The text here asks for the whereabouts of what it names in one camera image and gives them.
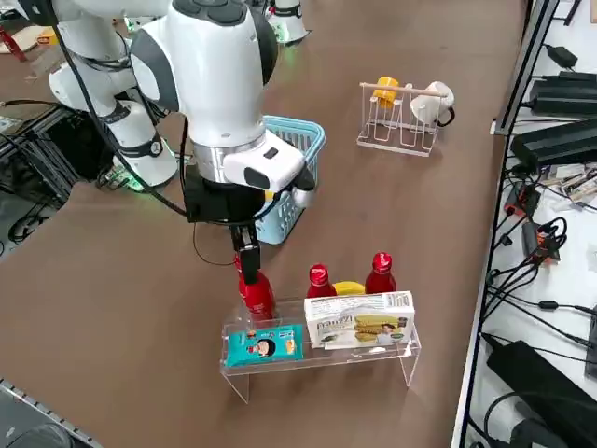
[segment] blue snack package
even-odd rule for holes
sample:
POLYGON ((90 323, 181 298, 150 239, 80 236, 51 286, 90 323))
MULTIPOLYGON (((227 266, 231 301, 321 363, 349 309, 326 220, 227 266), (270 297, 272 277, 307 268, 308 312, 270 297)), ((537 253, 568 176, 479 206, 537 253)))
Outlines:
POLYGON ((226 367, 302 359, 302 326, 284 325, 232 333, 226 367))

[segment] red bottle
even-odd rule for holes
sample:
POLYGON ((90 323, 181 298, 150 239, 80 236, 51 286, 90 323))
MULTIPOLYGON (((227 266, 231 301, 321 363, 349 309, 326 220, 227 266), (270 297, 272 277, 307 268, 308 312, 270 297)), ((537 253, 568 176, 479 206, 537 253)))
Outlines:
POLYGON ((366 294, 396 291, 396 280, 392 275, 392 256, 385 252, 373 257, 373 270, 365 282, 366 294))
POLYGON ((311 286, 307 291, 307 298, 337 296, 338 293, 333 286, 329 284, 327 267, 323 264, 314 264, 309 270, 309 280, 311 286))
POLYGON ((234 256, 234 266, 239 272, 239 293, 251 313, 251 317, 256 321, 273 319, 273 292, 268 277, 262 271, 258 271, 257 282, 253 285, 247 285, 244 282, 241 260, 238 255, 234 256))

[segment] brown table surface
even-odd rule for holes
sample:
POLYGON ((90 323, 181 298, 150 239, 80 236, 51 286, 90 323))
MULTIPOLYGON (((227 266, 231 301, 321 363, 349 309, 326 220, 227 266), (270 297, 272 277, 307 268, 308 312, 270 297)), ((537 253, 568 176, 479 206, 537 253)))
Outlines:
MULTIPOLYGON (((315 204, 283 245, 263 247, 264 272, 279 296, 301 296, 312 263, 363 281, 374 252, 393 254, 423 342, 413 385, 392 361, 273 373, 245 405, 218 372, 234 268, 202 263, 192 227, 151 198, 79 185, 0 264, 0 372, 106 448, 449 444, 501 158, 489 125, 521 5, 303 6, 314 31, 281 52, 264 111, 322 124, 327 144, 315 204), (456 121, 429 159, 355 145, 358 82, 384 75, 454 90, 456 121)), ((162 125, 174 142, 179 122, 162 125)), ((225 229, 200 225, 198 244, 232 257, 225 229)))

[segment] white mug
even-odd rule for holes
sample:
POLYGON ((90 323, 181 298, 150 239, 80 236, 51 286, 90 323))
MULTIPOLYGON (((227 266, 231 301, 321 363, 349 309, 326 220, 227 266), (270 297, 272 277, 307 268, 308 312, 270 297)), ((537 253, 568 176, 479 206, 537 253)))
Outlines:
POLYGON ((412 115, 416 117, 418 121, 423 122, 427 125, 432 125, 437 121, 437 126, 444 127, 448 126, 456 118, 454 112, 454 92, 441 81, 434 81, 427 87, 428 91, 436 91, 437 93, 445 93, 448 96, 441 98, 439 96, 428 96, 419 95, 410 102, 410 110, 412 115), (450 112, 450 119, 442 123, 439 118, 450 112))

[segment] acrylic stand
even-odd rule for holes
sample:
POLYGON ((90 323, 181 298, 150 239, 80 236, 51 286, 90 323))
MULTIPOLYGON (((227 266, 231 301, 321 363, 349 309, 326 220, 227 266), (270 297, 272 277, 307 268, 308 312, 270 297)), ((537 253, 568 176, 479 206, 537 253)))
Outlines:
POLYGON ((379 361, 382 359, 398 358, 402 365, 404 379, 410 386, 417 361, 421 354, 421 342, 414 329, 410 341, 394 345, 374 346, 367 348, 351 348, 341 350, 326 350, 311 348, 309 331, 305 325, 303 301, 278 301, 276 303, 278 318, 266 322, 253 324, 244 314, 243 309, 237 310, 229 323, 222 329, 222 358, 220 372, 229 382, 236 393, 245 403, 249 402, 249 379, 253 374, 270 373, 275 371, 293 371, 296 369, 309 369, 313 367, 335 366, 355 362, 379 361), (302 348, 303 359, 292 361, 274 361, 268 363, 252 364, 242 367, 226 367, 228 356, 228 339, 230 334, 248 329, 271 328, 281 325, 303 326, 302 348))

